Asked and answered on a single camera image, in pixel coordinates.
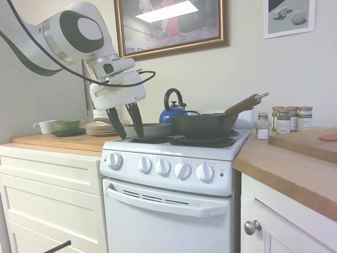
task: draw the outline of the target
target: cabinet door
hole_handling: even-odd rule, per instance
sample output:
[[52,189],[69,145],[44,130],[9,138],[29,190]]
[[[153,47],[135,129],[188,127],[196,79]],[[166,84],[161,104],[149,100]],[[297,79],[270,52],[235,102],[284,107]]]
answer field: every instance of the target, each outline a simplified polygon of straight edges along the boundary
[[[334,252],[257,200],[243,199],[242,210],[241,253]],[[252,236],[247,235],[244,223],[249,220],[258,220],[262,230],[256,230]]]
[[81,252],[107,252],[103,197],[0,174],[7,221]]
[[[12,246],[12,253],[43,253],[65,243],[55,241],[10,221],[7,221],[7,227]],[[70,245],[61,249],[57,253],[78,252],[79,251],[73,249]]]

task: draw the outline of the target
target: cast iron skillet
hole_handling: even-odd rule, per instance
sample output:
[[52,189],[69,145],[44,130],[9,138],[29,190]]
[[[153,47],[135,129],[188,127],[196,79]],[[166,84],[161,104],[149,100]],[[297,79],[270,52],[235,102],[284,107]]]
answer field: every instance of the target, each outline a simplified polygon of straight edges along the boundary
[[268,96],[254,94],[240,103],[228,108],[224,113],[199,114],[195,111],[184,111],[178,117],[170,118],[179,134],[188,139],[213,140],[227,135],[235,124],[239,113],[249,110],[261,103],[261,99]]

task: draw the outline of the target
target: white mug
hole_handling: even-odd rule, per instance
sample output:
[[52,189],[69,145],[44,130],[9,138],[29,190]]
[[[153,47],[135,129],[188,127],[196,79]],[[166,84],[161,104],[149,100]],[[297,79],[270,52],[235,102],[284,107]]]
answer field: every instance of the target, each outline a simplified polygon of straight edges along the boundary
[[35,123],[33,125],[33,128],[39,130],[40,132],[42,132],[42,134],[50,134],[56,131],[54,128],[54,124],[53,124],[53,122],[56,122],[56,121],[57,120],[48,120],[48,121]]

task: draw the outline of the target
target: framed print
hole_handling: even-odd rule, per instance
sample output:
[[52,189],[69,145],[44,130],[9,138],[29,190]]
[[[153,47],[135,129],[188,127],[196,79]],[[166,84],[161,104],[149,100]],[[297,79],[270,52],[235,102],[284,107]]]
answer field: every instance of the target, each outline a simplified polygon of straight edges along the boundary
[[315,0],[264,0],[264,38],[315,30]]
[[120,57],[135,60],[229,45],[228,0],[114,0]]

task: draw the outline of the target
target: silver knob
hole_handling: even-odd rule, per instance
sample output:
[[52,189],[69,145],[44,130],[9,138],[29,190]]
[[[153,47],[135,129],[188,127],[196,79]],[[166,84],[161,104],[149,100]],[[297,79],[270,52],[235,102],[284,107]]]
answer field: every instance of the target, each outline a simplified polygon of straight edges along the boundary
[[244,231],[246,232],[247,235],[252,236],[255,234],[255,230],[261,231],[262,227],[261,224],[258,220],[254,220],[254,222],[246,221],[244,224]]

